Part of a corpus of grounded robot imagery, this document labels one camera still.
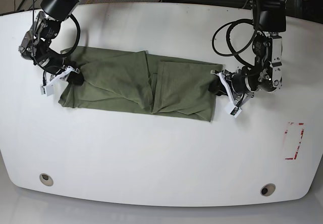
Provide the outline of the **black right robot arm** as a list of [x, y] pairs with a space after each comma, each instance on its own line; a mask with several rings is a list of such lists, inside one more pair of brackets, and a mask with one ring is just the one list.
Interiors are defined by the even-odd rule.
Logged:
[[[26, 32], [19, 53], [26, 60], [32, 60], [35, 66], [43, 70], [41, 93], [50, 96], [54, 93], [54, 83], [63, 80], [70, 84], [82, 85], [84, 76], [76, 62], [70, 59], [78, 46], [81, 29], [72, 14], [82, 0], [43, 0], [41, 11], [33, 15], [33, 24]], [[76, 25], [76, 40], [65, 53], [58, 53], [50, 48], [61, 29], [61, 23], [71, 19]]]

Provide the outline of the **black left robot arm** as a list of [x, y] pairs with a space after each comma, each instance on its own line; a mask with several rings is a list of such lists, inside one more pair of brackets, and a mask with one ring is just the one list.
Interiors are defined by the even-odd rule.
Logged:
[[[209, 91], [217, 96], [227, 96], [225, 107], [227, 114], [237, 117], [242, 111], [242, 105], [254, 97], [255, 92], [263, 90], [274, 92], [282, 86], [282, 51], [281, 33], [286, 31], [286, 0], [251, 0], [252, 19], [239, 19], [224, 25], [226, 43], [230, 53], [242, 64], [235, 72], [227, 70], [212, 70], [211, 74], [218, 77], [209, 85]], [[255, 55], [254, 64], [240, 57], [246, 48], [235, 50], [231, 42], [232, 30], [240, 25], [253, 26], [253, 35], [248, 46]]]

